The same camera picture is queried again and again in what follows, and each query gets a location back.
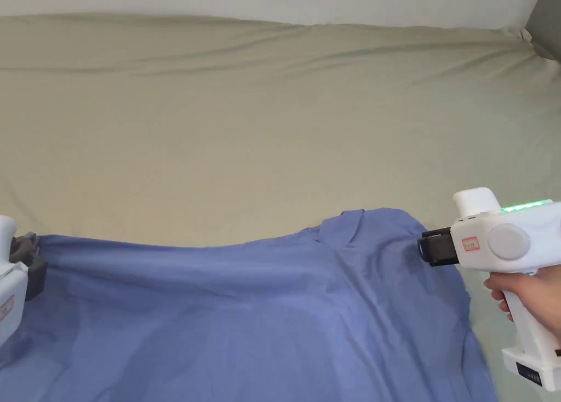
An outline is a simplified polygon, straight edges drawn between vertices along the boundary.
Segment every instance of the label sticker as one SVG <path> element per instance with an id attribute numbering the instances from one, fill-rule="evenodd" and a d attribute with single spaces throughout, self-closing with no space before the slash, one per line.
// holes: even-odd
<path id="1" fill-rule="evenodd" d="M 468 237 L 462 240 L 463 249 L 466 252 L 472 252 L 474 250 L 479 250 L 479 241 L 477 237 Z"/>
<path id="2" fill-rule="evenodd" d="M 8 313 L 10 311 L 12 311 L 12 309 L 14 308 L 14 300 L 15 300 L 15 296 L 12 295 L 6 303 L 2 304 L 2 306 L 0 307 L 0 322 L 4 319 L 4 317 L 6 317 L 8 315 Z"/>

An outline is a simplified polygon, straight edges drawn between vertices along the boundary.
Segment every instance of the device handle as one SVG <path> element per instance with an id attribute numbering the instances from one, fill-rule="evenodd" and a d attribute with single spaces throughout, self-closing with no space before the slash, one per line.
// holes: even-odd
<path id="1" fill-rule="evenodd" d="M 509 291 L 504 292 L 524 353 L 540 361 L 541 364 L 559 363 L 561 351 L 554 334 L 545 329 L 530 314 L 520 302 L 518 295 Z"/>

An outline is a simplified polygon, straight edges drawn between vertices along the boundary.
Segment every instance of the mattress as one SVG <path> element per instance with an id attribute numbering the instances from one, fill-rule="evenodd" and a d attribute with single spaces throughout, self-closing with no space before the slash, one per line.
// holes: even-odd
<path id="1" fill-rule="evenodd" d="M 0 209 L 20 231 L 210 246 L 451 195 L 561 198 L 561 70 L 524 32 L 212 18 L 0 19 Z M 499 398 L 515 330 L 462 272 Z"/>

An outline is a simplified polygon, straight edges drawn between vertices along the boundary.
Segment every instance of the white wall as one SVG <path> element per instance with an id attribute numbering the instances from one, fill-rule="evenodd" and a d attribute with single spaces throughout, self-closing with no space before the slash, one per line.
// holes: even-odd
<path id="1" fill-rule="evenodd" d="M 179 13 L 300 24 L 523 26 L 536 0 L 0 0 L 0 14 Z"/>

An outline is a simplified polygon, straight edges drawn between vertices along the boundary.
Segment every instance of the wrinkled fabric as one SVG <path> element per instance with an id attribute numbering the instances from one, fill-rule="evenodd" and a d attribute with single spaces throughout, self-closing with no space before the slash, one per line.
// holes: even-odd
<path id="1" fill-rule="evenodd" d="M 380 209 L 223 247 L 42 237 L 2 400 L 496 401 L 461 276 L 421 261 L 422 231 Z"/>

